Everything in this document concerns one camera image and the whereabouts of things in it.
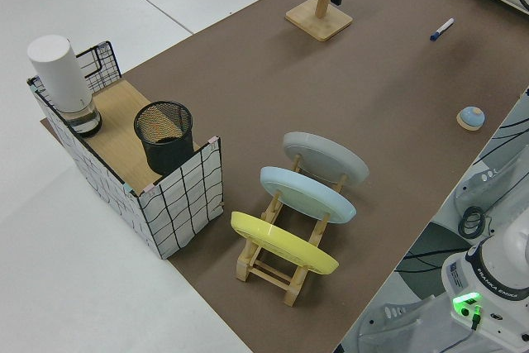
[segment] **blue marker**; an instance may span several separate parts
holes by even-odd
[[[455,21],[454,18],[451,18],[450,20],[448,20],[447,22],[445,22],[445,23],[441,26],[441,28],[439,28],[437,31],[435,31],[435,32],[433,33],[433,35],[430,36],[430,40],[431,40],[431,41],[436,41],[437,38],[438,38],[439,36],[441,36],[443,33],[445,33],[445,31],[446,31],[448,28],[450,28],[450,27],[452,26],[452,24],[454,23],[454,21]]]

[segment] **white grid-patterned box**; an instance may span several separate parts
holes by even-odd
[[[88,86],[96,93],[121,78],[110,42],[78,55]],[[221,140],[211,139],[172,174],[139,196],[99,157],[55,110],[36,76],[28,79],[63,147],[88,183],[162,259],[186,246],[212,219],[222,214]]]

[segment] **black mesh wastebasket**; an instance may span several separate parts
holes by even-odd
[[[193,119],[181,103],[158,101],[143,107],[134,119],[147,164],[167,175],[193,156]]]

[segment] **brown table mat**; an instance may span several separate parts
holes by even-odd
[[[332,352],[529,84],[527,16],[497,0],[344,0],[353,23],[325,43],[284,19],[304,1],[261,0],[125,74],[185,104],[196,140],[222,138],[225,213],[170,260],[257,353]],[[487,117],[476,133],[455,121],[469,105]],[[294,308],[235,278],[244,241],[229,225],[266,208],[260,168],[289,167],[288,131],[337,141],[371,172],[343,191],[356,218],[320,245],[340,267],[310,274]],[[288,210],[278,225],[312,228]]]

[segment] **wooden block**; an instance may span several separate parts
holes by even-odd
[[[336,7],[329,6],[326,14],[318,18],[315,14],[318,0],[307,0],[288,11],[285,18],[319,41],[327,41],[353,21]]]

